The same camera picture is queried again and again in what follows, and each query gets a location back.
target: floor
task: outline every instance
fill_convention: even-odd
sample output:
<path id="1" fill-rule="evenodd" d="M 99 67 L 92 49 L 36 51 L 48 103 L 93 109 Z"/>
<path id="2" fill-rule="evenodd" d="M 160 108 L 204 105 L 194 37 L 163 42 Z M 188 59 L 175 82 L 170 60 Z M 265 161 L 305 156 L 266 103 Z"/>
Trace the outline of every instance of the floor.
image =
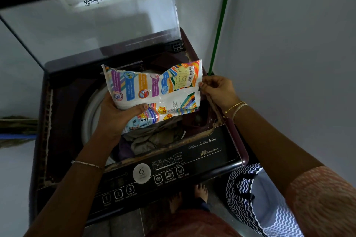
<path id="1" fill-rule="evenodd" d="M 215 194 L 213 188 L 214 179 L 209 180 L 204 184 L 209 190 L 207 204 L 212 213 L 224 219 L 243 237 L 260 236 L 258 233 L 231 216 L 221 200 Z M 89 226 L 85 228 L 83 237 L 144 237 L 145 234 L 156 227 L 162 218 L 169 214 L 169 203 L 167 199 L 162 199 L 147 207 Z"/>

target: detergent packet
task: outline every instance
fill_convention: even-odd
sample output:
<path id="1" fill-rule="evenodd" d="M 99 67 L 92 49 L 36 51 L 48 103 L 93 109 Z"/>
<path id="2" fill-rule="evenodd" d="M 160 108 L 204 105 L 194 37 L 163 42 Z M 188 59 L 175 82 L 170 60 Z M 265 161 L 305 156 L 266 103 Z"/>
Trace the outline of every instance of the detergent packet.
<path id="1" fill-rule="evenodd" d="M 198 83 L 202 61 L 178 64 L 163 74 L 123 71 L 101 65 L 109 92 L 118 109 L 147 103 L 149 108 L 132 118 L 122 134 L 194 112 L 200 107 Z"/>

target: foot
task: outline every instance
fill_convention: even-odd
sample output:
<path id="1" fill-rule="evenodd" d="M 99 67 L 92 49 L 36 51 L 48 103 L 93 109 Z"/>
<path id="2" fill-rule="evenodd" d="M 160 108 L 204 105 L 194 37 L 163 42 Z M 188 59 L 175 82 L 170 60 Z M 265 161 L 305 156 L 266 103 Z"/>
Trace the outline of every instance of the foot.
<path id="1" fill-rule="evenodd" d="M 203 201 L 207 202 L 208 194 L 207 187 L 202 183 L 194 186 L 194 198 L 202 198 Z"/>
<path id="2" fill-rule="evenodd" d="M 177 209 L 182 205 L 183 198 L 182 193 L 179 192 L 177 195 L 172 196 L 169 199 L 169 208 L 171 209 L 171 213 L 175 213 Z"/>

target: dark pants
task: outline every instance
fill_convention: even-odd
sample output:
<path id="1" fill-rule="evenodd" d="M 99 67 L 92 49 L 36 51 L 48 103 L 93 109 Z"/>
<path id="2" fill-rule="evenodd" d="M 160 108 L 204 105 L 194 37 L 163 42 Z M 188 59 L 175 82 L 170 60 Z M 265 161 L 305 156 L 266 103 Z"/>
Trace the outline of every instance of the dark pants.
<path id="1" fill-rule="evenodd" d="M 210 212 L 207 203 L 202 198 L 193 199 L 192 201 L 189 201 L 186 204 L 183 203 L 183 205 L 179 208 L 179 210 L 188 210 L 188 209 L 197 209 L 197 210 Z"/>

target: hand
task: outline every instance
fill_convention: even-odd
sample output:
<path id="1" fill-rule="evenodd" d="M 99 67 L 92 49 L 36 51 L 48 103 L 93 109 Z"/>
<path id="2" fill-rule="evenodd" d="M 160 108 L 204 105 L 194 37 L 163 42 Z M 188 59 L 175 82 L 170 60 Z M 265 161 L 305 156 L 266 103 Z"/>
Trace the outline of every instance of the hand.
<path id="1" fill-rule="evenodd" d="M 148 107 L 148 104 L 140 104 L 125 111 L 119 110 L 115 107 L 110 93 L 107 92 L 101 103 L 98 126 L 92 137 L 105 139 L 107 141 L 105 144 L 114 148 L 120 141 L 121 133 L 127 123 L 136 115 L 143 113 Z"/>
<path id="2" fill-rule="evenodd" d="M 205 76 L 199 83 L 200 91 L 211 96 L 211 99 L 223 110 L 230 109 L 235 104 L 241 102 L 235 93 L 233 82 L 222 76 Z M 232 117 L 234 110 L 228 111 L 227 116 Z"/>

